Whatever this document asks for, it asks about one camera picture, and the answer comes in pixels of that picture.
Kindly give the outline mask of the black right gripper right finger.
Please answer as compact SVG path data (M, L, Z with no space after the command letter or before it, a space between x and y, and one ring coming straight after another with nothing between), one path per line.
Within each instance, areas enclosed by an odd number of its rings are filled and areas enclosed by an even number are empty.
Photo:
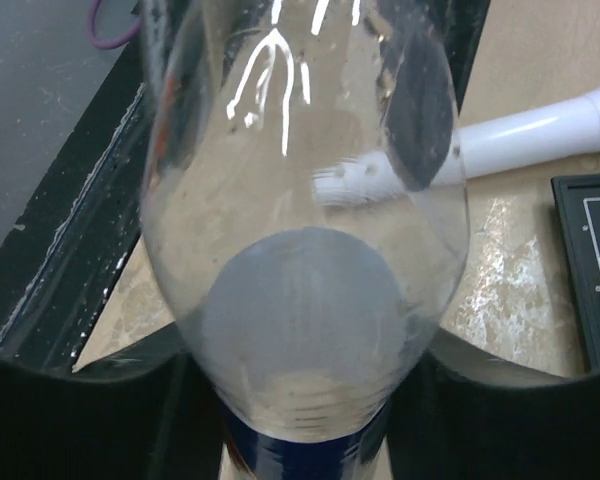
M441 329L393 394L395 479L600 479L600 371L566 379Z

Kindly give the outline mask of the Pepsi labelled bottle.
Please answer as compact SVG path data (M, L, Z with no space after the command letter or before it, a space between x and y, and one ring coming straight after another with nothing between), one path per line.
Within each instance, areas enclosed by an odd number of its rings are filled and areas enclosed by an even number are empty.
M418 1L192 1L141 202L221 407L225 479L370 479L466 265L465 169Z

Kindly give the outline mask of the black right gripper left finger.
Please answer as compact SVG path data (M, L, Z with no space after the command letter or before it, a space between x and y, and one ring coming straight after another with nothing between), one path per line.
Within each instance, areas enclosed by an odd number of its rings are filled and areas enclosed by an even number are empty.
M216 479L215 397L188 357L118 378L0 360L0 479Z

